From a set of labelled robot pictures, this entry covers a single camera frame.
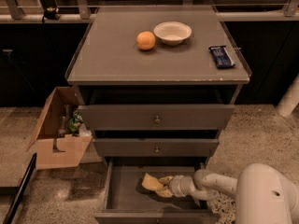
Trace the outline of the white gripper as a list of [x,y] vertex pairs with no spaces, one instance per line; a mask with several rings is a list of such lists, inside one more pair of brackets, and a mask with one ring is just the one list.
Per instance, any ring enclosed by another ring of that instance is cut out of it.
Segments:
[[156,194],[163,198],[171,198],[173,195],[175,197],[185,197],[186,194],[182,190],[182,186],[180,184],[183,175],[175,175],[175,176],[165,176],[158,179],[158,181],[164,186],[161,189],[156,190]]

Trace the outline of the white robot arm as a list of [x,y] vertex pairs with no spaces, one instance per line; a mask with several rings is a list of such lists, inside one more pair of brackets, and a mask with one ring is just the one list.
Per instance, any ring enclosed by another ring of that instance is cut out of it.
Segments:
[[217,191],[235,199],[236,224],[298,224],[299,188],[271,166],[253,163],[232,178],[200,169],[157,180],[162,197],[207,200]]

